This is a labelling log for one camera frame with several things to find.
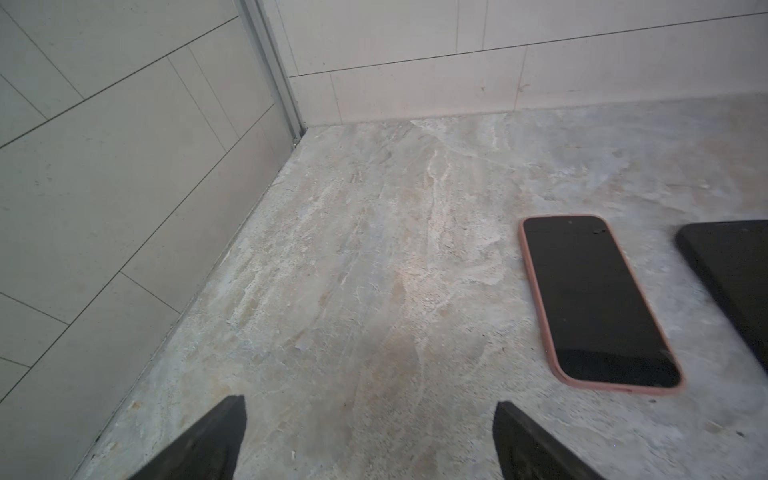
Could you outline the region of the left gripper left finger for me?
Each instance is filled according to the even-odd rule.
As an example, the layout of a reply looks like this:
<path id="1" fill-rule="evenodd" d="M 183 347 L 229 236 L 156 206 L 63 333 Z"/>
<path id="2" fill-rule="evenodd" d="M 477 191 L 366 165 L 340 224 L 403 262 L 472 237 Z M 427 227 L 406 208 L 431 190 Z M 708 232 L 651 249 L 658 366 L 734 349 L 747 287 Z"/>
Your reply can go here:
<path id="1" fill-rule="evenodd" d="M 244 396 L 227 396 L 129 479 L 232 480 L 246 426 Z"/>

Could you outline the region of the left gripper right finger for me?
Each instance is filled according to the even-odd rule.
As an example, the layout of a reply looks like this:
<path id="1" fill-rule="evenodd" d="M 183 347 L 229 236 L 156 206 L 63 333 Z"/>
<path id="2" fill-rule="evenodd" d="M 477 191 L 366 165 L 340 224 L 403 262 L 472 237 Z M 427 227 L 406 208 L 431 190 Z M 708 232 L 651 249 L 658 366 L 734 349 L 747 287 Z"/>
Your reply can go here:
<path id="1" fill-rule="evenodd" d="M 504 479 L 604 479 L 510 401 L 497 403 L 492 434 Z"/>

